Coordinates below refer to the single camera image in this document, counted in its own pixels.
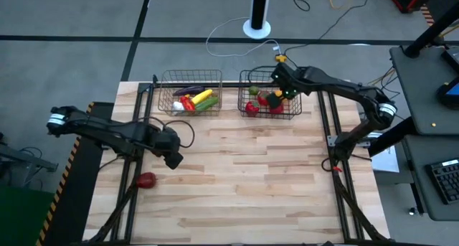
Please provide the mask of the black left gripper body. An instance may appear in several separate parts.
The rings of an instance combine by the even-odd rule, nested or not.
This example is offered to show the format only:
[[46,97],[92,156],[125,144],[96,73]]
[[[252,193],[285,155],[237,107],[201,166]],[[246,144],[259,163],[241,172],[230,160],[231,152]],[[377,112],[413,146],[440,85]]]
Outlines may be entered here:
[[156,156],[168,156],[179,152],[180,143],[177,132],[170,127],[165,127],[148,133],[143,147]]

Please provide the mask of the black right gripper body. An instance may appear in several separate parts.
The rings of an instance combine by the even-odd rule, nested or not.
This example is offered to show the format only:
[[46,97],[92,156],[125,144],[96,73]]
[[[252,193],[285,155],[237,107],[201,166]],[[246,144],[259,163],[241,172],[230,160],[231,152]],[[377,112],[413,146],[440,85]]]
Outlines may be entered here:
[[312,89],[304,81],[298,79],[298,71],[292,69],[284,62],[275,66],[271,76],[273,83],[280,88],[282,95],[310,95]]

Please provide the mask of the long red chili pepper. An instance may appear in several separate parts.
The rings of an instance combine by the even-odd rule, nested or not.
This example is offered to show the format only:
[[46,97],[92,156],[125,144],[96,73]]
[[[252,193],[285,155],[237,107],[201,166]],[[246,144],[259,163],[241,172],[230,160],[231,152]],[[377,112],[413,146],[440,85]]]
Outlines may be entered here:
[[194,112],[195,106],[190,98],[185,98],[184,96],[180,97],[180,103],[183,104],[185,111],[187,112]]

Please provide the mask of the purple eggplant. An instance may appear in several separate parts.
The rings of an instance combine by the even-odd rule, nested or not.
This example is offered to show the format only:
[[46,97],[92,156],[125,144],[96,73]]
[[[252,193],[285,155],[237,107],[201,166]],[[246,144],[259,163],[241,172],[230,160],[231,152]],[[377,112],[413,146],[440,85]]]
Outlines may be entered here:
[[173,96],[198,95],[205,91],[203,86],[189,86],[181,88],[173,93]]

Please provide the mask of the green cucumber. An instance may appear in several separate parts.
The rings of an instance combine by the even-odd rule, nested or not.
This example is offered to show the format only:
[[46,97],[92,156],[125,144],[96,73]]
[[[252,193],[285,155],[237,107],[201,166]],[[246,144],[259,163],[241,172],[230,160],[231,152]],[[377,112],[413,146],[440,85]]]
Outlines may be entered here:
[[219,102],[218,97],[209,97],[195,106],[196,111],[206,111]]

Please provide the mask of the yellow corn cob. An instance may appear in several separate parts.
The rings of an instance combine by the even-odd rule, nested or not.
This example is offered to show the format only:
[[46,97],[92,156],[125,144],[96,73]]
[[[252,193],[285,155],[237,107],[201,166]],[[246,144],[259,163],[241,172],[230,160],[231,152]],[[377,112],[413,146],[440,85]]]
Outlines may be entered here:
[[195,95],[192,99],[191,99],[191,102],[194,104],[194,105],[197,105],[199,104],[200,102],[206,100],[208,97],[210,97],[213,93],[213,90],[212,89],[208,89],[208,90],[205,90],[197,95]]

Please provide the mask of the black pole white base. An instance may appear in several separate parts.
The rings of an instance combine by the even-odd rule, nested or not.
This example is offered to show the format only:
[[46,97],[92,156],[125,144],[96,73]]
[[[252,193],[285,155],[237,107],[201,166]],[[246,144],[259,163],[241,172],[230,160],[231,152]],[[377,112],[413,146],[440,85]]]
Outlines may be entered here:
[[271,32],[267,21],[270,0],[252,0],[249,19],[242,26],[243,32],[252,39],[264,39]]

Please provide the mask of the black hazard-striped ramp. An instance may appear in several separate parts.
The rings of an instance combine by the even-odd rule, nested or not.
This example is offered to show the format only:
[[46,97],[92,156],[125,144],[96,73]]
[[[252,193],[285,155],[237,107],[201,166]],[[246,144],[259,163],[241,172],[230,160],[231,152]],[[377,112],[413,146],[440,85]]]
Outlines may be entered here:
[[96,142],[75,139],[34,246],[71,246],[83,240],[101,157]]

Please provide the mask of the black desk beam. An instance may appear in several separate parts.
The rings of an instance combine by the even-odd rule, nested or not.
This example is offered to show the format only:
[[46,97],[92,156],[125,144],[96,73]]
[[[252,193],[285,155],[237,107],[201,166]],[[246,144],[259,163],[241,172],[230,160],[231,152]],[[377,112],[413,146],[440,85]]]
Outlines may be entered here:
[[417,129],[412,117],[398,123],[393,128],[380,135],[375,141],[371,142],[368,152],[370,156],[375,156],[386,148],[400,142],[406,135],[417,135]]

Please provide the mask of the white paper sheet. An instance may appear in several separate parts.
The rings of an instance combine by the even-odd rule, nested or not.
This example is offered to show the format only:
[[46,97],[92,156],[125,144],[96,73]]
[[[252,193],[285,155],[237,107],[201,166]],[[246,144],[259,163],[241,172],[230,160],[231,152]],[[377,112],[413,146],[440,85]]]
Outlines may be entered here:
[[399,173],[399,164],[395,146],[391,146],[377,155],[372,156],[371,159],[374,171]]

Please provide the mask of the grey desk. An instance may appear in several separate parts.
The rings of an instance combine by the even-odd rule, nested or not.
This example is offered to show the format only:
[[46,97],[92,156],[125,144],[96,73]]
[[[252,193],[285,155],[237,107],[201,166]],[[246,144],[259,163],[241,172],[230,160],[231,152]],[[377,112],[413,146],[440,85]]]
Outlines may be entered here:
[[459,136],[459,110],[451,110],[437,99],[437,89],[458,75],[442,58],[442,47],[430,47],[416,58],[401,47],[389,50],[411,118],[421,135]]
[[402,146],[425,212],[435,221],[459,222],[459,203],[443,204],[426,165],[459,160],[459,137],[407,135]]

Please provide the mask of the grey metal stand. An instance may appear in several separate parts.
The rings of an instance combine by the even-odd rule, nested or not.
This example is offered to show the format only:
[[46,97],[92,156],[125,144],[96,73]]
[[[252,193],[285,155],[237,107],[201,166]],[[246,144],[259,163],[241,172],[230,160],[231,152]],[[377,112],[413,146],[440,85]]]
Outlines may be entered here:
[[40,171],[56,172],[58,164],[42,158],[41,149],[33,146],[26,146],[15,149],[8,145],[5,136],[0,132],[0,179],[9,175],[8,184],[12,183],[12,169],[20,166],[26,169],[21,187],[29,188],[30,184]]

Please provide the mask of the blue and black device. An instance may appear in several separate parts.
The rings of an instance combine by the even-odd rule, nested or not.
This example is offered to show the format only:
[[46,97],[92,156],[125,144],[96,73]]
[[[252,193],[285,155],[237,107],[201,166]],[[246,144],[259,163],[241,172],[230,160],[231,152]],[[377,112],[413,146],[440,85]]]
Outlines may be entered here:
[[441,85],[436,92],[436,98],[441,105],[453,110],[459,110],[459,77]]

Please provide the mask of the green floor mat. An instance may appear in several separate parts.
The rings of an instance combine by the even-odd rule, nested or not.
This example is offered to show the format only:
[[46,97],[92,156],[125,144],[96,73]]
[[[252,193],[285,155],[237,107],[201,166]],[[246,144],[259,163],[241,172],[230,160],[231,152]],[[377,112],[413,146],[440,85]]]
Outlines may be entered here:
[[35,246],[53,194],[0,186],[0,246]]

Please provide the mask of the black keyboard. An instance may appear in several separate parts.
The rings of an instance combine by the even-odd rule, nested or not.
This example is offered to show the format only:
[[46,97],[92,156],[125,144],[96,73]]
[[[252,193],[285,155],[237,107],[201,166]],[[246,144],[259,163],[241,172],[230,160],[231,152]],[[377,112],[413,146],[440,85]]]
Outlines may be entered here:
[[443,204],[459,203],[459,159],[425,166]]

